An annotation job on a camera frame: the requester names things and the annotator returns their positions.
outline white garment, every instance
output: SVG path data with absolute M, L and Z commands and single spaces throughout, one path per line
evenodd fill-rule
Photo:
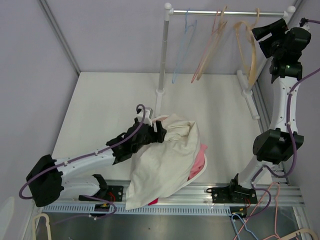
M 135 169 L 126 191 L 125 209 L 143 207 L 157 198 L 166 198 L 181 189 L 190 175 L 200 150 L 195 121 L 172 114 L 162 121 L 167 130 L 163 143 L 151 143 L 133 158 Z

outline red wire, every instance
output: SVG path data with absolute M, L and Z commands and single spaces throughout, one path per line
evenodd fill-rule
M 246 208 L 250 208 L 250 206 L 251 206 L 250 199 L 249 199 L 249 198 L 246 198 L 246 200 L 247 200 L 247 201 L 248 201 L 248 203 L 249 203 L 249 206 L 247 206 Z
M 111 196 L 112 202 L 116 201 L 116 197 L 112 194 L 112 192 L 108 192 L 108 194 Z
M 112 192 L 109 192 L 109 195 L 110 195 L 111 197 L 113 197 L 113 202 L 115 202 L 115 201 L 116 201 L 115 195 L 114 195 Z

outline white wall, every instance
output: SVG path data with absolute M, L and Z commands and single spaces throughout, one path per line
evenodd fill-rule
M 163 34 L 164 4 L 175 9 L 281 12 L 295 0 L 48 0 L 52 11 L 84 72 L 158 73 Z M 184 73 L 196 70 L 208 38 L 213 16 L 190 16 L 198 20 L 189 57 L 182 68 Z M 226 31 L 221 39 L 208 72 L 235 74 L 242 67 L 233 25 L 240 20 L 254 23 L 252 17 L 225 17 Z M 259 26 L 270 24 L 274 18 L 261 18 Z M 185 17 L 170 18 L 166 71 L 172 73 L 185 28 Z M 251 55 L 251 46 L 242 35 L 243 52 Z
M 37 1 L 0 1 L 0 206 L 15 198 L 6 240 L 21 236 L 30 200 L 18 191 L 52 153 L 76 81 Z
M 305 0 L 301 10 L 294 17 L 291 27 L 296 26 L 303 17 L 320 20 L 319 10 L 319 0 Z M 312 34 L 311 42 L 302 52 L 302 57 L 300 59 L 303 65 L 303 76 L 320 67 L 320 25 L 310 23 L 310 27 Z M 273 91 L 269 66 L 270 64 L 264 69 L 258 81 L 262 89 L 269 115 L 272 116 Z M 305 80 L 299 87 L 296 106 L 296 123 L 298 133 L 304 136 L 304 143 L 298 150 L 297 165 L 294 172 L 289 177 L 292 185 L 301 187 L 308 214 L 318 235 L 320 235 L 320 162 L 318 152 L 320 143 L 319 91 L 320 73 Z

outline white robotic arm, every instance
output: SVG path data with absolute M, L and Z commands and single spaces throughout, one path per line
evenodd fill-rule
M 231 180 L 229 186 L 207 189 L 213 203 L 244 204 L 248 199 L 256 204 L 255 183 L 266 171 L 272 172 L 273 165 L 287 161 L 304 142 L 296 125 L 298 81 L 302 79 L 302 65 L 298 60 L 309 44 L 311 34 L 309 25 L 301 22 L 299 27 L 290 30 L 283 19 L 252 29 L 257 41 L 271 34 L 259 45 L 266 58 L 273 57 L 269 69 L 274 93 L 272 120 L 269 130 L 256 137 L 252 148 L 254 156 L 246 168 Z
M 108 185 L 101 175 L 77 176 L 126 161 L 143 145 L 162 143 L 167 131 L 160 121 L 152 123 L 151 108 L 144 109 L 145 112 L 137 109 L 135 123 L 127 132 L 90 153 L 57 159 L 52 159 L 51 155 L 43 156 L 26 178 L 25 186 L 29 186 L 35 204 L 43 207 L 57 199 L 83 199 L 83 196 L 103 199 L 108 192 Z

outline white table surface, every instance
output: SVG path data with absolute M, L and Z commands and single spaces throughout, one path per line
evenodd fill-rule
M 176 113 L 195 120 L 200 139 L 208 145 L 206 171 L 197 183 L 229 183 L 251 160 L 260 129 L 253 120 L 235 75 L 204 75 L 191 84 L 191 74 L 181 74 L 175 84 L 165 76 L 161 114 Z M 82 72 L 75 87 L 52 157 L 92 152 L 126 132 L 134 123 L 137 104 L 154 109 L 158 73 Z M 130 180 L 132 160 L 99 168 L 85 175 Z M 260 184 L 270 184 L 266 173 Z

